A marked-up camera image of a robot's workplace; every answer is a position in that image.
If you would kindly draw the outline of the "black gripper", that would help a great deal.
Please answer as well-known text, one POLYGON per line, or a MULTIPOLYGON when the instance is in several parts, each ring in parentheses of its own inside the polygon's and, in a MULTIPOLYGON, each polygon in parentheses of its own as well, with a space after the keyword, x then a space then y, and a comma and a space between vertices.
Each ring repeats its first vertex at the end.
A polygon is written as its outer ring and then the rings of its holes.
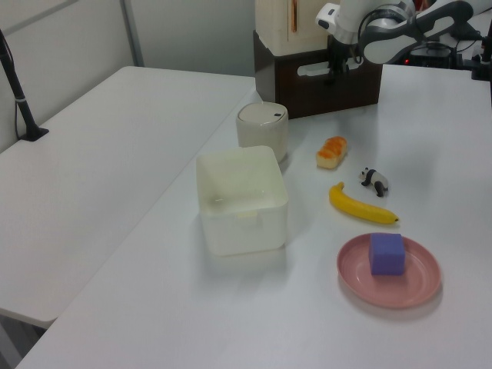
POLYGON ((349 67, 347 66, 346 58, 354 58, 355 55, 356 51, 354 45, 344 44, 332 35, 330 39, 330 56, 328 57, 328 74, 330 76, 336 76, 339 73, 347 74, 349 72, 349 67))

